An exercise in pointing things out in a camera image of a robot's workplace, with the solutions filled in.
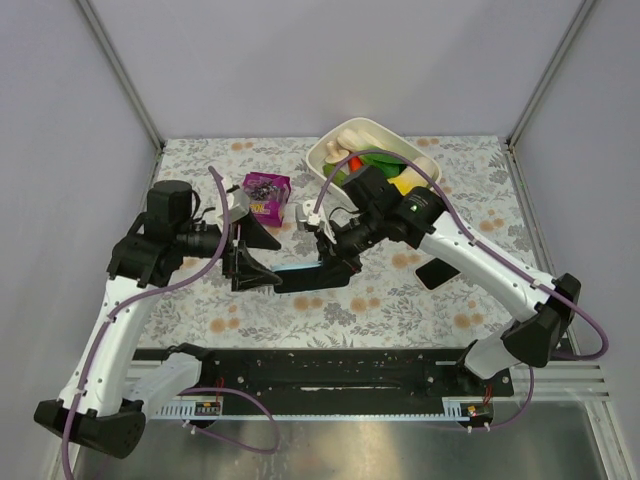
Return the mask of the black phone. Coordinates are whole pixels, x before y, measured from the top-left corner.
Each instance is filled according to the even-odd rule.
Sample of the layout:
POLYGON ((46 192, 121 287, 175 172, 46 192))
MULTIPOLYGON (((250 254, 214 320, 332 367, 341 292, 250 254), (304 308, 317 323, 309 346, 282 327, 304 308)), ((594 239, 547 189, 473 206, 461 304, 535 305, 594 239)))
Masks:
POLYGON ((274 292, 288 294, 319 290, 321 267, 320 262, 274 266, 271 271, 281 279, 273 287, 274 292))

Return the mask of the black smartphone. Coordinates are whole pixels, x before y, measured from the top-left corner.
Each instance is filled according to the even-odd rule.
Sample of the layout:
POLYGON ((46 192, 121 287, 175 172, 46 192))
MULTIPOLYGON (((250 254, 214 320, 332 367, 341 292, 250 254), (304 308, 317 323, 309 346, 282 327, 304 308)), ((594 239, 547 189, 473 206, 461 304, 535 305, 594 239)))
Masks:
POLYGON ((429 291, 433 291, 454 279, 460 272, 448 263, 433 258, 415 270, 418 281, 429 291))

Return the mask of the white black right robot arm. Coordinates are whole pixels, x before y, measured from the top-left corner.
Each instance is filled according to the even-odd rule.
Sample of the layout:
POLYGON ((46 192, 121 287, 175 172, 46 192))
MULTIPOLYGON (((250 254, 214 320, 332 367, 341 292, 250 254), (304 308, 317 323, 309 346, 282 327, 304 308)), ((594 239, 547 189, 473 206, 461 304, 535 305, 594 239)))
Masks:
POLYGON ((385 239, 422 250, 481 286, 512 316, 506 326, 471 343, 460 360, 463 369, 487 380, 519 363, 547 365, 574 317, 571 307, 581 291, 576 277, 553 277, 515 259, 465 228, 426 187, 403 195, 369 166, 343 186, 360 213, 348 224, 329 221, 312 200, 299 213, 316 228, 325 263, 334 261, 353 274, 360 253, 385 239))

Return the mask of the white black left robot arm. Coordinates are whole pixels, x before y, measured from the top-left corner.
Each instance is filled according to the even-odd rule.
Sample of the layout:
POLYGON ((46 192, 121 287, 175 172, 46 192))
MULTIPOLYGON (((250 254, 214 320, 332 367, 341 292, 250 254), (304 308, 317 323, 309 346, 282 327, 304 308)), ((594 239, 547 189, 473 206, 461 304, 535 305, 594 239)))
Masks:
POLYGON ((216 264, 234 289, 265 273, 249 249, 277 250, 279 242, 255 219, 242 188, 216 178, 219 198, 206 221, 194 187, 155 183, 146 208, 114 246, 102 305, 75 370, 58 396, 42 400, 34 420, 71 445, 123 459, 147 422, 181 420, 193 429, 234 417, 244 407, 268 411, 253 395, 230 386, 211 349, 183 343, 133 384, 126 381, 148 317, 160 297, 199 280, 216 264))

